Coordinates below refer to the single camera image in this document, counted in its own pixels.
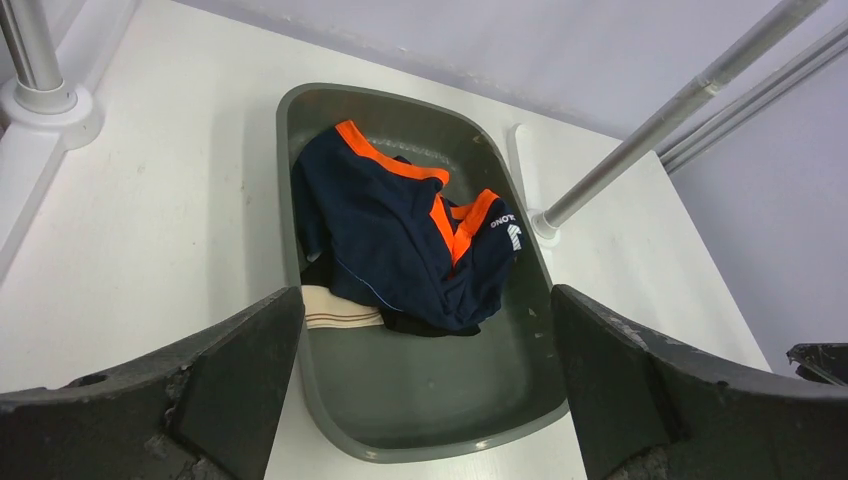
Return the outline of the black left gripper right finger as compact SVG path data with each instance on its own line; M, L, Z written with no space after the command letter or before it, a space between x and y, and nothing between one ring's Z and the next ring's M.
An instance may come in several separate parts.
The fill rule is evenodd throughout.
M843 479L847 390L744 366L557 285L555 342L591 479Z

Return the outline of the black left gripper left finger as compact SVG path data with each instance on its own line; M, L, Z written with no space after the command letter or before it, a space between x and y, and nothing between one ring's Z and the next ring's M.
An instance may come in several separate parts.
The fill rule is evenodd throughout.
M260 479L305 310L296 287L59 389L1 397L5 479Z

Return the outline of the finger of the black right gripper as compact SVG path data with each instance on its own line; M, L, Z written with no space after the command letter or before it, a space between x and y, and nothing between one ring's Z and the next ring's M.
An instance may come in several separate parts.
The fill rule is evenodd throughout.
M786 352L790 363L796 363L795 373L809 381L846 386L846 343L802 343Z

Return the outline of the navy orange underwear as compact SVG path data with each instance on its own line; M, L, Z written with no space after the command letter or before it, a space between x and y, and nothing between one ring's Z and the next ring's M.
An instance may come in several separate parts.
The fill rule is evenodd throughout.
M525 234L491 190L458 205L448 171L375 148L346 120L291 169L297 238L336 297L418 336L473 336L501 307Z

